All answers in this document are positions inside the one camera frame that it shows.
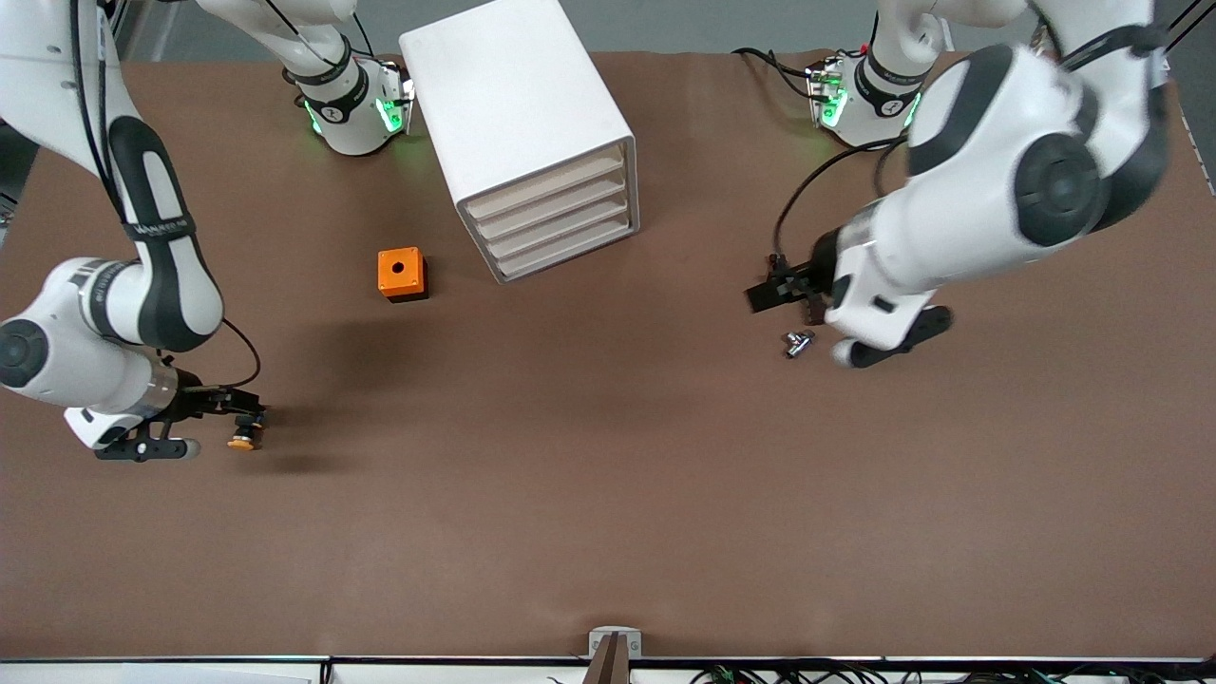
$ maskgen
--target black cable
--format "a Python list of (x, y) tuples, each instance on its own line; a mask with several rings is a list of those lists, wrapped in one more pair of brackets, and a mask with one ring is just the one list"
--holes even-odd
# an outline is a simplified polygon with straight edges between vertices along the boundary
[(754, 56), (760, 57), (761, 60), (764, 60), (765, 63), (767, 63), (770, 67), (772, 67), (775, 69), (781, 69), (781, 71), (788, 73), (789, 75), (796, 75), (796, 77), (805, 77), (806, 75), (806, 72), (799, 71), (799, 69), (796, 69), (794, 67), (790, 67), (789, 65), (783, 65), (779, 61), (777, 61), (777, 54), (773, 52), (772, 50), (769, 50), (767, 52), (761, 52), (761, 51), (756, 50), (755, 47), (739, 47), (737, 50), (732, 50), (731, 55), (754, 55)]
[(857, 147), (849, 147), (848, 150), (838, 153), (837, 156), (834, 156), (831, 159), (828, 159), (828, 161), (823, 162), (822, 164), (820, 164), (820, 168), (812, 170), (811, 175), (806, 176), (806, 179), (803, 180), (801, 184), (799, 184), (798, 189), (794, 190), (794, 194), (790, 195), (789, 201), (786, 202), (786, 207), (781, 209), (781, 215), (777, 217), (777, 223), (773, 224), (773, 226), (772, 226), (772, 252), (773, 252), (773, 254), (776, 254), (778, 257), (784, 257), (786, 256), (786, 251), (781, 248), (781, 230), (782, 230), (782, 226), (786, 223), (786, 217), (789, 215), (789, 211), (794, 208), (794, 203), (796, 203), (798, 198), (801, 197), (803, 191), (806, 190), (806, 186), (809, 186), (811, 183), (814, 183), (816, 178), (818, 178), (823, 172), (826, 172), (829, 168), (832, 168), (832, 166), (835, 164), (837, 162), (839, 162), (841, 159), (846, 159), (846, 158), (856, 155), (857, 152), (871, 152), (871, 151), (874, 151), (874, 150), (882, 150), (883, 147), (885, 147), (888, 145), (895, 145), (896, 142), (900, 141), (900, 138), (902, 138), (902, 136), (899, 136), (899, 138), (888, 138), (886, 140), (876, 140), (874, 142), (867, 142), (865, 145), (858, 145)]
[[(114, 206), (114, 211), (119, 215), (123, 215), (123, 203), (118, 198), (118, 184), (114, 181), (114, 166), (113, 158), (109, 155), (109, 118), (106, 116), (106, 32), (97, 32), (97, 118), (100, 119), (100, 125), (97, 135), (98, 144), (97, 147), (101, 148), (101, 161), (106, 166), (105, 178), (108, 179), (106, 184), (106, 191), (109, 194), (109, 203)], [(97, 170), (98, 174), (102, 173), (101, 169)]]
[(895, 148), (900, 146), (900, 144), (907, 142), (907, 136), (906, 135), (903, 135), (901, 138), (902, 138), (902, 140), (900, 140), (899, 142), (893, 144), (886, 150), (883, 150), (883, 153), (878, 157), (878, 161), (874, 162), (874, 196), (876, 197), (885, 197), (886, 196), (886, 189), (883, 187), (883, 169), (886, 168), (886, 159), (889, 159), (891, 157), (891, 152), (894, 152)]
[(241, 382), (233, 382), (232, 385), (223, 386), (227, 387), (229, 389), (236, 389), (237, 387), (244, 387), (246, 385), (257, 380), (259, 375), (261, 375), (261, 357), (258, 354), (258, 348), (253, 346), (253, 342), (250, 342), (248, 337), (246, 337), (244, 332), (241, 332), (240, 327), (233, 325), (232, 321), (230, 321), (226, 318), (224, 319), (224, 325), (229, 326), (229, 329), (231, 329), (232, 332), (236, 332), (236, 336), (240, 337), (241, 341), (244, 342), (244, 346), (249, 348), (249, 352), (253, 353), (253, 375), (246, 377)]
[(848, 677), (845, 677), (844, 673), (839, 671), (827, 672), (824, 674), (816, 677), (815, 679), (811, 679), (810, 677), (803, 674), (801, 672), (798, 672), (796, 674), (803, 684), (823, 684), (824, 682), (832, 679), (833, 677), (839, 677), (840, 679), (844, 679), (848, 684), (854, 684), (852, 679), (849, 679)]
[(327, 65), (330, 65), (331, 67), (334, 67), (334, 68), (337, 68), (337, 67), (340, 67), (340, 66), (342, 66), (342, 65), (339, 65), (338, 62), (331, 62), (330, 60), (326, 60), (325, 57), (322, 57), (322, 56), (321, 56), (321, 54), (320, 54), (320, 52), (317, 52), (317, 51), (316, 51), (316, 50), (315, 50), (315, 49), (314, 49), (314, 47), (313, 47), (313, 46), (311, 46), (311, 45), (309, 44), (309, 41), (304, 39), (304, 37), (303, 37), (303, 35), (300, 35), (300, 32), (299, 32), (299, 29), (298, 29), (298, 28), (295, 28), (295, 24), (293, 24), (293, 23), (292, 23), (292, 21), (287, 18), (287, 15), (285, 15), (285, 13), (283, 13), (282, 11), (280, 11), (280, 10), (278, 10), (278, 5), (275, 5), (275, 0), (263, 0), (263, 1), (264, 1), (264, 2), (266, 4), (266, 6), (269, 6), (269, 7), (270, 7), (270, 9), (271, 9), (271, 10), (272, 10), (272, 11), (274, 11), (274, 12), (275, 12), (276, 15), (278, 15), (278, 18), (280, 18), (280, 19), (281, 19), (281, 21), (283, 22), (283, 24), (285, 24), (285, 26), (287, 27), (287, 29), (288, 29), (288, 30), (291, 30), (292, 33), (294, 33), (294, 34), (295, 34), (295, 38), (299, 38), (299, 39), (300, 39), (300, 43), (303, 43), (303, 44), (304, 44), (304, 46), (305, 46), (305, 47), (308, 47), (308, 51), (309, 51), (309, 52), (313, 52), (313, 55), (314, 55), (314, 56), (315, 56), (315, 57), (316, 57), (317, 60), (321, 60), (322, 62), (325, 62), (325, 63), (327, 63)]
[(755, 47), (739, 47), (738, 50), (732, 50), (731, 54), (732, 55), (754, 55), (756, 57), (760, 57), (761, 60), (764, 60), (764, 62), (766, 65), (769, 65), (770, 67), (777, 69), (777, 73), (781, 75), (781, 79), (784, 80), (786, 85), (788, 85), (789, 89), (793, 90), (794, 92), (798, 92), (800, 96), (803, 96), (803, 97), (805, 97), (807, 100), (815, 100), (816, 102), (827, 102), (827, 100), (828, 100), (827, 97), (823, 97), (822, 95), (812, 95), (812, 94), (803, 90), (798, 85), (795, 85), (793, 80), (789, 80), (790, 75), (796, 75), (796, 77), (800, 77), (800, 78), (806, 78), (806, 71), (805, 69), (799, 71), (799, 69), (795, 69), (794, 67), (790, 67), (790, 66), (787, 66), (787, 65), (783, 65), (783, 63), (778, 62), (777, 61), (777, 55), (772, 50), (770, 50), (767, 54), (764, 54), (764, 52), (756, 50)]
[(89, 152), (92, 155), (92, 163), (97, 168), (97, 176), (106, 187), (106, 194), (114, 202), (114, 209), (119, 207), (116, 202), (118, 191), (113, 187), (113, 180), (106, 175), (106, 166), (101, 162), (101, 153), (97, 151), (97, 139), (92, 133), (92, 117), (89, 116), (89, 102), (84, 91), (84, 57), (80, 55), (80, 0), (68, 0), (69, 37), (72, 41), (72, 77), (75, 79), (77, 106), (80, 108), (80, 123), (84, 124), (84, 138), (89, 142)]
[(368, 57), (375, 57), (376, 55), (375, 51), (372, 50), (372, 41), (367, 39), (367, 32), (364, 30), (364, 22), (359, 21), (359, 12), (351, 12), (351, 16), (355, 17), (355, 26), (359, 27), (359, 33), (362, 34), (364, 37), (364, 45), (367, 46), (367, 51), (364, 52), (364, 55)]
[(1193, 30), (1193, 29), (1194, 29), (1194, 28), (1195, 28), (1197, 26), (1199, 26), (1199, 22), (1201, 22), (1201, 21), (1204, 21), (1205, 18), (1207, 18), (1207, 15), (1212, 13), (1212, 10), (1216, 10), (1216, 4), (1214, 4), (1214, 5), (1209, 6), (1209, 7), (1206, 9), (1206, 10), (1204, 10), (1204, 11), (1203, 11), (1203, 13), (1201, 13), (1201, 15), (1199, 15), (1199, 18), (1194, 21), (1194, 23), (1192, 23), (1190, 26), (1188, 26), (1188, 27), (1186, 28), (1186, 30), (1183, 30), (1182, 33), (1180, 33), (1180, 34), (1178, 34), (1178, 37), (1177, 37), (1177, 38), (1175, 38), (1175, 39), (1173, 39), (1173, 40), (1172, 40), (1172, 41), (1170, 43), (1170, 46), (1169, 46), (1169, 47), (1166, 47), (1166, 49), (1165, 49), (1165, 51), (1166, 51), (1166, 52), (1169, 52), (1170, 50), (1173, 50), (1173, 46), (1175, 46), (1175, 45), (1177, 45), (1180, 40), (1182, 40), (1183, 38), (1186, 38), (1186, 37), (1187, 37), (1187, 34), (1188, 34), (1188, 33), (1190, 33), (1190, 32), (1192, 32), (1192, 30)]
[[(895, 140), (895, 141), (894, 141), (894, 142), (891, 142), (891, 146), (893, 146), (893, 147), (894, 147), (895, 145), (899, 145), (899, 138), (896, 138), (896, 139), (894, 139), (894, 140)], [(857, 673), (857, 674), (858, 674), (860, 677), (863, 677), (863, 678), (866, 678), (866, 679), (868, 679), (868, 677), (866, 677), (866, 674), (869, 674), (869, 675), (873, 675), (873, 677), (876, 677), (876, 678), (877, 678), (877, 679), (878, 679), (879, 682), (882, 682), (883, 684), (891, 684), (890, 682), (888, 682), (888, 680), (886, 680), (886, 678), (885, 678), (885, 677), (883, 677), (882, 674), (879, 674), (879, 673), (878, 673), (878, 671), (874, 671), (874, 669), (871, 669), (871, 668), (868, 668), (868, 667), (863, 667), (863, 666), (860, 666), (860, 665), (850, 665), (850, 663), (844, 663), (844, 666), (845, 666), (845, 667), (848, 667), (849, 669), (851, 669), (851, 671), (856, 672), (856, 673)]]
[(1187, 9), (1183, 10), (1177, 17), (1173, 17), (1173, 21), (1170, 22), (1170, 30), (1173, 30), (1173, 27), (1181, 24), (1182, 19), (1187, 18), (1187, 15), (1189, 15), (1204, 0), (1190, 0), (1190, 5), (1187, 5)]

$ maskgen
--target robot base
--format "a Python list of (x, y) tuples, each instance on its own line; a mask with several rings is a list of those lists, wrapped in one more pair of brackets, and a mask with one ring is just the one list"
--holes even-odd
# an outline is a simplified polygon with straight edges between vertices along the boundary
[(828, 102), (811, 101), (811, 116), (815, 124), (850, 147), (858, 147), (890, 140), (903, 133), (912, 123), (912, 114), (919, 103), (919, 96), (911, 105), (893, 100), (893, 113), (878, 116), (874, 106), (856, 92), (854, 83), (855, 69), (862, 68), (865, 57), (839, 57), (824, 63), (823, 75), (831, 79), (823, 88), (815, 88), (829, 99)]

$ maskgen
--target metal fitting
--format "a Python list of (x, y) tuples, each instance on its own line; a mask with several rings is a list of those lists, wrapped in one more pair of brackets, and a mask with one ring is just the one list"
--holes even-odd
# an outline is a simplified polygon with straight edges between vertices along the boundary
[(786, 358), (796, 359), (807, 347), (815, 343), (815, 333), (810, 330), (786, 333)]

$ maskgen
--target small orange part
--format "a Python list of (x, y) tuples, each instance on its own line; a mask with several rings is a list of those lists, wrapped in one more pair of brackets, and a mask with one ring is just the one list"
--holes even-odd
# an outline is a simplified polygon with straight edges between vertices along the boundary
[(385, 250), (377, 265), (381, 295), (388, 298), (421, 297), (427, 293), (426, 265), (417, 247)]

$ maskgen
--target table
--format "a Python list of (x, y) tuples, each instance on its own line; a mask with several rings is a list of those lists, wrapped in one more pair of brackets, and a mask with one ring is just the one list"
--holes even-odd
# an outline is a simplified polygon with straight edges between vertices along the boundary
[[(784, 359), (799, 310), (743, 297), (839, 150), (805, 102), (738, 56), (596, 63), (642, 232), (507, 286), (424, 136), (343, 158), (276, 66), (128, 65), (271, 427), (100, 462), (0, 394), (0, 656), (564, 655), (603, 623), (651, 655), (1211, 652), (1216, 231), (1176, 107), (1145, 209), (946, 288), (953, 330), (845, 371)], [(871, 200), (874, 157), (816, 181), (792, 254)], [(388, 304), (376, 252), (407, 245), (433, 296)], [(100, 185), (40, 155), (0, 315), (64, 258), (131, 253)], [(250, 361), (225, 331), (179, 365)]]

